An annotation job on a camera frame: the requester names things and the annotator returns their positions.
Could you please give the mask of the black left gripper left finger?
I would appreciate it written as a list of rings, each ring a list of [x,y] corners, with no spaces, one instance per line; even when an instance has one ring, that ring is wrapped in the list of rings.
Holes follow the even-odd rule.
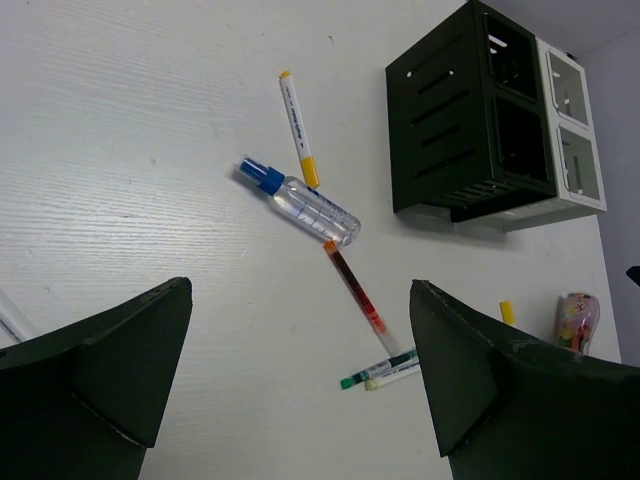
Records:
[[[156,444],[192,313],[175,277],[1,351],[4,479],[136,479]]]

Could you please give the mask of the yellow capped white marker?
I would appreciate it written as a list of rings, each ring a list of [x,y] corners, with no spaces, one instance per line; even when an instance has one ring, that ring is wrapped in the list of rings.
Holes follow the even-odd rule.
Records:
[[[316,169],[315,159],[311,152],[308,135],[301,116],[300,106],[294,87],[293,76],[289,70],[285,70],[279,75],[279,84],[284,100],[285,109],[289,119],[291,132],[293,135],[295,148],[298,154],[303,179],[308,186],[312,188],[318,188],[320,182]]]

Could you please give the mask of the pale yellow capped marker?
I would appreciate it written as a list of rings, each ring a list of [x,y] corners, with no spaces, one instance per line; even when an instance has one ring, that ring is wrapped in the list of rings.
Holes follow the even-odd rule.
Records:
[[[379,390],[382,387],[390,385],[394,382],[412,376],[414,374],[420,373],[421,367],[419,363],[411,364],[404,366],[402,368],[398,368],[393,371],[389,371],[381,376],[368,379],[365,382],[365,390],[368,392]]]

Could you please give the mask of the red orange pen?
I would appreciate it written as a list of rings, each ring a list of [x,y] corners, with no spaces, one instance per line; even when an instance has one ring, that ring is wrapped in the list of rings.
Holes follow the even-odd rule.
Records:
[[[357,280],[355,274],[339,251],[336,243],[333,241],[326,242],[323,245],[323,249],[338,273],[341,275],[344,283],[346,284],[347,288],[349,289],[350,293],[352,294],[353,298],[364,314],[373,332],[385,348],[387,354],[389,356],[398,355],[401,348],[396,338],[390,332],[385,320],[378,313],[378,310],[374,306],[373,302],[370,300],[360,282]]]

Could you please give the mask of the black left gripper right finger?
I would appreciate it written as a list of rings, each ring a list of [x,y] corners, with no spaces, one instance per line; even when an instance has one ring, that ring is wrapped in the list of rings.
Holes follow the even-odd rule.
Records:
[[[635,479],[639,371],[553,346],[426,280],[410,321],[456,479]]]

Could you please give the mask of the black slotted organizer box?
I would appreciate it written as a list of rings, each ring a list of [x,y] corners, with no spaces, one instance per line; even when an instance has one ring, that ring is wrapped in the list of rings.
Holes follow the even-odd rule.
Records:
[[[468,1],[385,75],[394,212],[460,223],[556,196],[531,32]]]

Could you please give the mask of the white slotted organizer box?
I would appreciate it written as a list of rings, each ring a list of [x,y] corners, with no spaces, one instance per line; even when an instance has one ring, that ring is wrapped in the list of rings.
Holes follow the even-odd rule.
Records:
[[[536,43],[557,194],[467,220],[474,228],[512,232],[607,211],[585,70],[545,41]]]

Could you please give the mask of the white pen at edge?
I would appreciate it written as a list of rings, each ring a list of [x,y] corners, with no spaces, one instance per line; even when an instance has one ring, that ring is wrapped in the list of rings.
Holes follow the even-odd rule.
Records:
[[[16,342],[22,343],[34,339],[40,332],[25,314],[0,290],[1,327]]]

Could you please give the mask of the green capped marker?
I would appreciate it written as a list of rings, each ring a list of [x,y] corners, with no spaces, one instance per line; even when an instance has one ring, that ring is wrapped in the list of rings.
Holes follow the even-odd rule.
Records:
[[[388,371],[391,371],[394,367],[402,365],[416,357],[417,357],[416,349],[411,349],[399,355],[390,357],[364,370],[361,370],[351,376],[341,379],[340,387],[342,390],[347,390],[357,384],[365,382],[366,380],[372,379],[376,376],[379,376]]]

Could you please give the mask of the clear blue spray bottle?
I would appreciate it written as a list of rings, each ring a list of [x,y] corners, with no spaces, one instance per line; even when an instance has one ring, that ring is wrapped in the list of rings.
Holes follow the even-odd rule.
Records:
[[[249,157],[239,162],[237,172],[255,184],[273,210],[324,243],[348,246],[360,232],[354,215],[297,177]]]

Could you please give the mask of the pink tube of crayons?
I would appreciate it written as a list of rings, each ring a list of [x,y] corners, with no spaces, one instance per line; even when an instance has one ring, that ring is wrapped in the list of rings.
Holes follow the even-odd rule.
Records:
[[[594,295],[571,292],[561,296],[555,323],[556,345],[587,355],[599,319],[600,303]]]

